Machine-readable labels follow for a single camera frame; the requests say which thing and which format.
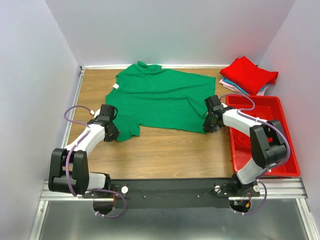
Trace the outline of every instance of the white wall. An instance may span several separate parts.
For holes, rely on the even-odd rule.
[[[44,0],[1,1],[0,239],[29,239],[79,65]]]
[[[81,66],[259,63],[295,0],[46,0]]]
[[[297,0],[260,67],[279,71],[267,93],[284,108],[308,204],[320,229],[320,28],[318,0]]]

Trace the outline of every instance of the t-shirt sleeve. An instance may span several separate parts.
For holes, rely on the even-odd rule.
[[[140,126],[138,120],[128,118],[127,116],[117,116],[113,120],[115,126],[119,126],[119,137],[116,139],[119,142],[129,140],[132,136],[140,136]]]

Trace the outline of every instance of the green t-shirt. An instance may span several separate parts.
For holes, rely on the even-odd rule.
[[[204,100],[215,94],[216,78],[143,62],[132,64],[116,76],[118,88],[105,99],[117,107],[113,121],[118,141],[140,135],[140,125],[203,133],[207,107]]]

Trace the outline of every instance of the red plastic bin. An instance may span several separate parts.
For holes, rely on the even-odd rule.
[[[252,111],[243,111],[246,114],[249,114],[254,117],[259,117],[265,120],[276,119],[279,120],[285,136],[289,142],[291,155],[286,164],[273,168],[271,172],[267,172],[266,176],[278,176],[278,177],[299,177],[300,169],[298,165],[298,161],[296,158],[295,150],[290,138],[288,126],[286,123],[285,115],[281,106],[280,99],[276,96],[255,96],[250,95],[250,97],[254,103],[255,108]],[[252,103],[243,96],[239,95],[229,95],[226,97],[226,104],[228,106],[232,106],[236,109],[241,108],[251,108]],[[251,148],[239,146],[235,144],[235,137],[240,137],[248,142],[248,146],[250,146],[250,138],[243,134],[242,132],[237,131],[234,128],[229,128],[230,134],[230,146],[231,146],[231,154],[232,154],[232,165],[233,170],[237,172],[240,170],[251,158]]]

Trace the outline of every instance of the gray metal floor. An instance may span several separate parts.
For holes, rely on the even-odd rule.
[[[261,200],[253,200],[253,207]],[[95,216],[91,201],[49,201],[41,240],[307,240],[295,199],[268,199],[258,212],[230,209],[128,209]]]

